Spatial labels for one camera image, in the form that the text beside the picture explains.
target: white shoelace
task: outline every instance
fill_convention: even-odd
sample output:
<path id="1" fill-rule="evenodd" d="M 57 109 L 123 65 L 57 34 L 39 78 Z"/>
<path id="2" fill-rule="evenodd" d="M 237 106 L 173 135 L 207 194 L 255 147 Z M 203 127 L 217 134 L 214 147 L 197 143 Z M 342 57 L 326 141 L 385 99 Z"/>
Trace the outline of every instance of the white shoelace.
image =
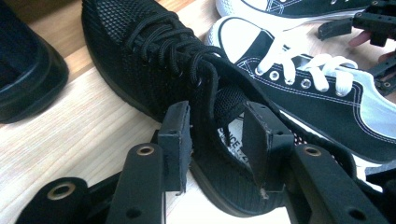
<path id="1" fill-rule="evenodd" d="M 283 50 L 283 46 L 284 41 L 282 41 L 280 36 L 277 36 L 268 50 L 267 55 L 257 66 L 255 73 L 258 76 L 262 76 L 271 69 L 274 63 L 280 63 L 283 65 L 286 84 L 292 85 L 296 77 L 296 68 L 291 59 L 300 55 L 302 51 L 297 49 Z M 313 78 L 315 88 L 322 92 L 329 89 L 329 82 L 326 76 L 335 77 L 336 94 L 338 96 L 346 96 L 352 90 L 353 75 L 349 72 L 340 70 L 340 65 L 354 69 L 358 68 L 355 62 L 345 57 L 332 57 L 330 54 L 319 54 L 309 63 L 298 69 L 309 72 Z M 310 80 L 305 79 L 304 82 L 302 86 L 309 88 Z"/>

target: wooden surface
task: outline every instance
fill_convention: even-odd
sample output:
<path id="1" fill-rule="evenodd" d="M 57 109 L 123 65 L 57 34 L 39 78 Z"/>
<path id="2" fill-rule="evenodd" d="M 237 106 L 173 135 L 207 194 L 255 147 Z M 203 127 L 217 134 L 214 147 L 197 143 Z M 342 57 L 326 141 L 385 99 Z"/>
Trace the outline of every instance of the wooden surface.
<path id="1" fill-rule="evenodd" d="M 128 150 L 149 141 L 160 125 L 125 104 L 95 70 L 84 43 L 80 0 L 7 0 L 33 30 L 65 58 L 69 81 L 56 102 L 33 118 L 0 124 L 0 223 L 15 222 L 22 208 L 45 184 L 64 176 L 77 176 L 89 185 L 120 171 Z M 214 0 L 160 0 L 203 38 L 219 19 Z M 369 44 L 347 46 L 354 35 L 325 42 L 316 38 L 318 25 L 288 32 L 290 45 L 311 55 L 343 55 L 360 68 L 376 64 L 382 53 L 395 50 L 389 41 L 383 49 Z M 395 95 L 390 96 L 394 102 Z M 187 192 L 167 193 L 167 223 L 288 223 L 284 208 L 253 218 L 222 213 L 203 195 L 188 175 Z"/>

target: black mesh sneaker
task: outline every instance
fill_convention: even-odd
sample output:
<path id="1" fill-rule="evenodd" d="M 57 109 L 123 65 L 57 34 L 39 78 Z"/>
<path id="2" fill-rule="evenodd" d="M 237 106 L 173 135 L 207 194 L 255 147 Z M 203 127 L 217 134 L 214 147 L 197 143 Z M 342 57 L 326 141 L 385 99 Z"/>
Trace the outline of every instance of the black mesh sneaker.
<path id="1" fill-rule="evenodd" d="M 191 170 L 208 199 L 238 217 L 279 207 L 281 193 L 262 197 L 249 168 L 219 137 L 243 111 L 250 82 L 223 51 L 205 46 L 177 14 L 153 0 L 84 0 L 82 23 L 99 73 L 124 101 L 162 121 L 168 106 L 191 105 Z M 250 91 L 264 102 L 257 91 Z"/>
<path id="2" fill-rule="evenodd" d="M 67 81 L 64 59 L 0 1 L 0 123 L 36 114 Z"/>
<path id="3" fill-rule="evenodd" d="M 359 166 L 396 160 L 396 104 L 371 74 L 344 57 L 284 46 L 282 33 L 223 17 L 206 42 L 225 50 L 282 113 L 308 132 L 347 148 Z"/>
<path id="4" fill-rule="evenodd" d="M 260 27 L 288 30 L 310 21 L 352 17 L 372 0 L 216 0 L 219 14 L 238 16 Z"/>

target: black sneaker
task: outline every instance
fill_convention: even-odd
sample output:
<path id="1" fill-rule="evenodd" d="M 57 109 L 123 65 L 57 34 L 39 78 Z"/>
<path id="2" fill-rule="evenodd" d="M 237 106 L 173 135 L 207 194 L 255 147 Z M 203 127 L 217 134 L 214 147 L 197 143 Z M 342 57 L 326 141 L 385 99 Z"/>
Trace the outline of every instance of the black sneaker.
<path id="1" fill-rule="evenodd" d="M 216 0 L 219 14 L 238 16 L 260 27 L 289 30 L 310 21 L 339 20 L 363 11 L 372 0 Z"/>
<path id="2" fill-rule="evenodd" d="M 356 63 L 300 54 L 284 46 L 281 34 L 237 17 L 217 21 L 206 43 L 223 48 L 282 113 L 315 136 L 345 146 L 358 165 L 396 160 L 396 104 Z"/>
<path id="3" fill-rule="evenodd" d="M 264 199 L 250 169 L 219 137 L 243 112 L 245 94 L 265 103 L 248 77 L 219 57 L 221 49 L 205 46 L 153 0 L 84 0 L 82 23 L 94 64 L 124 101 L 158 121 L 170 105 L 190 102 L 191 171 L 212 203 L 237 217 L 282 204 L 282 193 Z"/>
<path id="4" fill-rule="evenodd" d="M 36 114 L 67 82 L 64 59 L 0 1 L 0 123 Z"/>

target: black shoelace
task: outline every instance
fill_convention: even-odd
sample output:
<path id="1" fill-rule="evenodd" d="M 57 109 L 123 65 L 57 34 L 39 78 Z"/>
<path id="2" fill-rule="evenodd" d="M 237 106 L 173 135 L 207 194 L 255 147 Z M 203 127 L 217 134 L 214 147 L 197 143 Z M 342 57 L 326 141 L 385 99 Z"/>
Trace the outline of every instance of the black shoelace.
<path id="1" fill-rule="evenodd" d="M 150 62 L 149 46 L 154 42 L 158 43 L 158 41 L 163 40 L 157 52 L 159 66 L 170 69 L 172 74 L 180 77 L 184 74 L 185 69 L 179 65 L 177 53 L 182 52 L 190 55 L 187 72 L 190 76 L 191 84 L 195 87 L 198 87 L 202 81 L 196 71 L 204 55 L 217 54 L 222 58 L 227 58 L 222 49 L 202 44 L 194 35 L 192 29 L 176 28 L 180 25 L 178 16 L 176 13 L 169 11 L 147 17 L 139 22 L 126 40 L 127 48 L 134 51 L 134 42 L 139 34 L 153 25 L 157 25 L 157 27 L 147 38 L 142 40 L 140 57 L 143 61 Z"/>

